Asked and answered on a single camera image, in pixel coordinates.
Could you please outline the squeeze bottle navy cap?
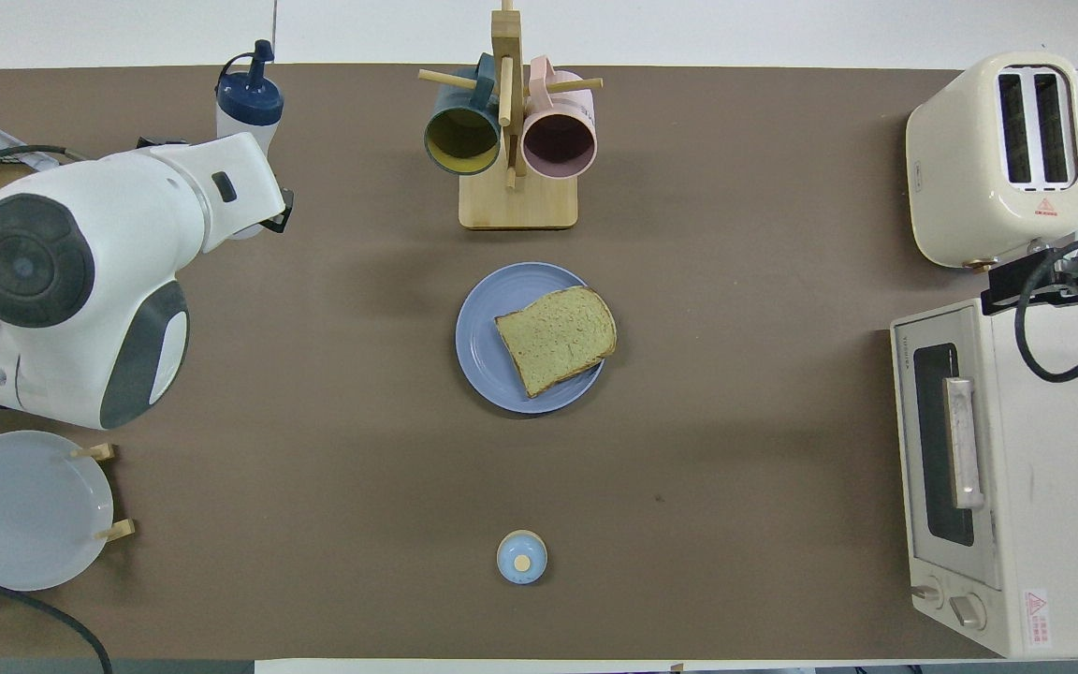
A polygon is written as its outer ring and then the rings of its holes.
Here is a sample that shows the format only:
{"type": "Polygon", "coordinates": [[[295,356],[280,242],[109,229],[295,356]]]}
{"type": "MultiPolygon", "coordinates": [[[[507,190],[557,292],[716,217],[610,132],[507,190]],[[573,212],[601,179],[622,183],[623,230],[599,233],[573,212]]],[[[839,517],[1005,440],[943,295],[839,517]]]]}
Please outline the squeeze bottle navy cap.
{"type": "Polygon", "coordinates": [[[285,95],[265,74],[275,59],[272,43],[258,39],[250,51],[240,52],[222,65],[215,80],[215,136],[252,133],[262,154],[284,118],[285,95]]]}

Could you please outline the bread slice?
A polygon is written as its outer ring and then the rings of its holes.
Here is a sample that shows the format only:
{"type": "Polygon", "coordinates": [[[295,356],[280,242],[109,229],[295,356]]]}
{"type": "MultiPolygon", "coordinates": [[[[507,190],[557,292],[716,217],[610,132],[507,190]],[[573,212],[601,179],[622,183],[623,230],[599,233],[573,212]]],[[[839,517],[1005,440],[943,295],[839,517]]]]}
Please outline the bread slice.
{"type": "Polygon", "coordinates": [[[569,286],[493,319],[523,391],[535,398],[616,354],[610,307],[589,286],[569,286]]]}

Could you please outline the blue round plate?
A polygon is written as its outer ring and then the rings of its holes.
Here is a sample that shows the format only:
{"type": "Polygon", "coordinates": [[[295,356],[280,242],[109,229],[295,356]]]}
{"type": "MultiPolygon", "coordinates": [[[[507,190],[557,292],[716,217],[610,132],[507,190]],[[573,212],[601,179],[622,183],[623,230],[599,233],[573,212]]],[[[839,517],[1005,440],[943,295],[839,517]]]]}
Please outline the blue round plate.
{"type": "Polygon", "coordinates": [[[523,415],[551,413],[588,393],[603,362],[528,397],[495,325],[498,315],[522,310],[540,295],[584,284],[577,274],[542,261],[505,265],[479,281],[466,295],[455,324],[455,354],[468,384],[492,404],[523,415]]]}

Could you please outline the wooden plate rack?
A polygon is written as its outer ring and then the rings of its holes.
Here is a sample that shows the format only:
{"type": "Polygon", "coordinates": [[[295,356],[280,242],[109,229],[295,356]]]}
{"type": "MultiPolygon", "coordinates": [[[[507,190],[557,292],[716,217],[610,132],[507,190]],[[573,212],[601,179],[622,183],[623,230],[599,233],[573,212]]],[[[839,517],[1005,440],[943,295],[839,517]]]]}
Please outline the wooden plate rack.
{"type": "MultiPolygon", "coordinates": [[[[103,463],[106,460],[112,460],[115,458],[118,445],[112,443],[102,443],[94,445],[93,448],[74,448],[68,452],[69,458],[91,458],[98,463],[103,463]]],[[[124,518],[123,520],[115,521],[114,524],[108,529],[102,529],[102,532],[95,533],[95,540],[103,540],[103,542],[114,542],[120,540],[120,538],[133,535],[137,532],[136,521],[133,518],[124,518]]]]}

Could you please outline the grey plate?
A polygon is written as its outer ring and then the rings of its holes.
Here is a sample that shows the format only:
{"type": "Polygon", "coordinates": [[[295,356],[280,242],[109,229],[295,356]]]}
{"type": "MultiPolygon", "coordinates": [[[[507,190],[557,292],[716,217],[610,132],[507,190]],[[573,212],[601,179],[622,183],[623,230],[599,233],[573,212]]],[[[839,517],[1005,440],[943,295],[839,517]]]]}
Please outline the grey plate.
{"type": "Polygon", "coordinates": [[[0,586],[54,588],[101,555],[114,493],[98,460],[77,449],[54,432],[0,434],[0,586]]]}

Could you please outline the cream two-slot toaster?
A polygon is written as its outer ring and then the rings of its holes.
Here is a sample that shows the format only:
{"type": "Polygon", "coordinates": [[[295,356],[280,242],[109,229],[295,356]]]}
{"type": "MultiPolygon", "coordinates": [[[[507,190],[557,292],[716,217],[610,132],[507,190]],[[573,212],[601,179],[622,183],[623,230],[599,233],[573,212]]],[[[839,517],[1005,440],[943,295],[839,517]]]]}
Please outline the cream two-slot toaster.
{"type": "Polygon", "coordinates": [[[984,57],[920,104],[904,136],[912,237],[982,270],[1078,231],[1078,72],[1047,51],[984,57]]]}

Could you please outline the white toaster oven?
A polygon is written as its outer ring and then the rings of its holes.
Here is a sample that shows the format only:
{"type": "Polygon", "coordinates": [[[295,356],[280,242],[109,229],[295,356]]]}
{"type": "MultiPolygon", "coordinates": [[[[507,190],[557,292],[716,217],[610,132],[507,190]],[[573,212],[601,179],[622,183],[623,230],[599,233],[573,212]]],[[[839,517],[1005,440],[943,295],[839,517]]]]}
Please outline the white toaster oven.
{"type": "Polygon", "coordinates": [[[911,602],[1010,660],[1078,658],[1078,379],[1031,372],[1013,317],[892,324],[911,602]]]}

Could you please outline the dark teal mug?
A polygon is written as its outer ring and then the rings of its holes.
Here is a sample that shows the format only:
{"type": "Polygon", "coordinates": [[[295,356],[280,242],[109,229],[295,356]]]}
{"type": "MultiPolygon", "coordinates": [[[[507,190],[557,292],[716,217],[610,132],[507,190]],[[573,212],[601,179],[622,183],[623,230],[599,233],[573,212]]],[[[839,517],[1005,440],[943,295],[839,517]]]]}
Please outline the dark teal mug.
{"type": "Polygon", "coordinates": [[[475,66],[459,68],[454,74],[474,80],[474,87],[438,86],[432,115],[423,132],[424,148],[438,167],[474,175],[487,170],[501,148],[495,56],[484,52],[475,66]]]}

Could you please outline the wooden mug tree stand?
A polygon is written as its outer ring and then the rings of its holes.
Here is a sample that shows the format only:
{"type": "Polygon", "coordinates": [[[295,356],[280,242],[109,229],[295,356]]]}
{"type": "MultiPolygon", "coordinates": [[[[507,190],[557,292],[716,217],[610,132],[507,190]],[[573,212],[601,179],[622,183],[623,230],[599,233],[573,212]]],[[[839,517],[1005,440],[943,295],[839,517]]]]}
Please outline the wooden mug tree stand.
{"type": "MultiPolygon", "coordinates": [[[[531,61],[525,60],[521,38],[521,13],[514,8],[513,0],[500,0],[500,6],[493,11],[490,17],[489,51],[496,60],[496,93],[500,99],[500,152],[485,171],[474,175],[450,171],[459,178],[458,217],[460,224],[469,230],[556,230],[573,226],[578,219],[578,176],[572,179],[545,178],[528,167],[523,159],[521,134],[525,124],[531,61]]],[[[438,86],[474,87],[474,80],[454,73],[420,69],[418,77],[423,81],[436,82],[438,86]]],[[[556,90],[591,90],[594,93],[603,86],[600,78],[583,78],[582,82],[558,84],[556,90]]]]}

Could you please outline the pink mug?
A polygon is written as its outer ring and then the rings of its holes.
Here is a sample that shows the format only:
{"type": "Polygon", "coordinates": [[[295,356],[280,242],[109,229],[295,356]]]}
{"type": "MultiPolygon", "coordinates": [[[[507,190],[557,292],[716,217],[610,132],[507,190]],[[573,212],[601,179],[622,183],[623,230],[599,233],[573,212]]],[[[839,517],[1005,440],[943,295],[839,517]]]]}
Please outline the pink mug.
{"type": "Polygon", "coordinates": [[[593,93],[556,90],[582,81],[573,72],[558,71],[545,55],[531,60],[521,150],[526,165],[545,178],[577,178],[598,153],[593,93]]]}

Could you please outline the brown table mat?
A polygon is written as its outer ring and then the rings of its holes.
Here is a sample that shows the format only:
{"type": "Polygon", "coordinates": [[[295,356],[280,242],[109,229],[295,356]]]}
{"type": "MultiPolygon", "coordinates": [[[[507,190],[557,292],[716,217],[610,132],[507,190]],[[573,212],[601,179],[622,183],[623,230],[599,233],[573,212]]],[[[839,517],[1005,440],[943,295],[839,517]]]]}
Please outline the brown table mat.
{"type": "Polygon", "coordinates": [[[416,66],[274,65],[286,232],[179,278],[191,344],[112,432],[135,535],[44,593],[124,658],[887,660],[985,656],[912,608],[887,325],[980,274],[917,252],[904,124],[953,71],[581,66],[580,218],[459,225],[416,66]],[[479,281],[542,261],[618,345],[540,415],[468,384],[479,281]],[[548,565],[500,575],[506,534],[548,565]]]}

